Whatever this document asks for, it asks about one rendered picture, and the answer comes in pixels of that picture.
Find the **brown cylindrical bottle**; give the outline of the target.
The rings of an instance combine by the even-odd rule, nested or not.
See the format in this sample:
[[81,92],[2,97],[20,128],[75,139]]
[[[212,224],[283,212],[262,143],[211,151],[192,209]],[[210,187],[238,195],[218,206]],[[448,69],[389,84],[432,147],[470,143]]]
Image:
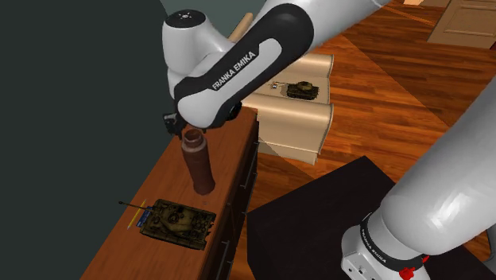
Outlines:
[[207,139],[202,131],[188,130],[182,138],[181,149],[195,192],[200,195],[211,193],[215,188],[215,181],[211,171]]

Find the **brown wooden chest of drawers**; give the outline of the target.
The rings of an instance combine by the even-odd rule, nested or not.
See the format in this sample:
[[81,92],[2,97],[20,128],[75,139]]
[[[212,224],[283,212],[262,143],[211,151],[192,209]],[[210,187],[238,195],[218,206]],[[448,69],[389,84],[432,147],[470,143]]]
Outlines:
[[[228,280],[257,178],[258,121],[249,108],[206,135],[215,189],[194,191],[180,141],[174,138],[80,280]],[[164,199],[216,214],[198,251],[140,234],[130,221],[142,202]]]

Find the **yellow pencil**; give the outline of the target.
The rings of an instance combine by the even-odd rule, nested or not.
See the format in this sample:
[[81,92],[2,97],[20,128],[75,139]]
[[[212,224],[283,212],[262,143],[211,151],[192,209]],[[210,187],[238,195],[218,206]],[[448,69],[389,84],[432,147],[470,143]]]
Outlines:
[[134,221],[137,219],[138,215],[140,214],[140,211],[142,209],[145,209],[143,208],[145,206],[145,203],[146,203],[146,199],[143,200],[143,202],[141,203],[141,205],[139,207],[137,207],[137,211],[135,212],[132,220],[129,222],[128,226],[127,226],[127,230],[129,230],[131,228],[131,226],[134,224]]

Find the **small blue eraser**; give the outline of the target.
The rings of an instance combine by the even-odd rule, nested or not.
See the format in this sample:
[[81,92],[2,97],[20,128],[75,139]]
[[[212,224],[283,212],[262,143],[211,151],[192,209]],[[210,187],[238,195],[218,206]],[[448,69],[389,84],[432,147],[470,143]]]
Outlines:
[[146,210],[141,214],[140,219],[136,223],[136,226],[141,228],[142,225],[146,222],[147,218],[149,217],[151,211],[153,210],[152,207],[147,207]]

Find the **olive green toy tank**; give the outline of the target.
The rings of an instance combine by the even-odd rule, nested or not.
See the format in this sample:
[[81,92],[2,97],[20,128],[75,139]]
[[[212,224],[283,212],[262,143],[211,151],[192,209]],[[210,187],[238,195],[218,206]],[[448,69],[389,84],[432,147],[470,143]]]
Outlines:
[[[139,207],[122,201],[119,203],[133,208]],[[157,199],[154,205],[147,207],[152,207],[153,210],[140,227],[142,235],[194,250],[205,249],[206,237],[210,234],[210,228],[216,218],[214,212],[163,199]]]

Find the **black robot stand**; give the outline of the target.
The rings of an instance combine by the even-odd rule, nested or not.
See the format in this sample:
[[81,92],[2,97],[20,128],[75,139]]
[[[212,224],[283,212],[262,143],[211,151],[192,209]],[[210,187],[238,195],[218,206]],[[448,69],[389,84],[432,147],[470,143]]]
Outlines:
[[496,193],[432,158],[392,181],[360,157],[247,215],[256,280],[496,280],[465,241]]

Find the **beige panelled door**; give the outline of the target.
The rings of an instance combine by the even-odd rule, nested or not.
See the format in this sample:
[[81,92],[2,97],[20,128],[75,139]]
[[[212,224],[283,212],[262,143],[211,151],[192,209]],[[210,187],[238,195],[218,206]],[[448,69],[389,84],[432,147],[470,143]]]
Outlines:
[[427,42],[489,49],[496,42],[496,0],[450,0]]

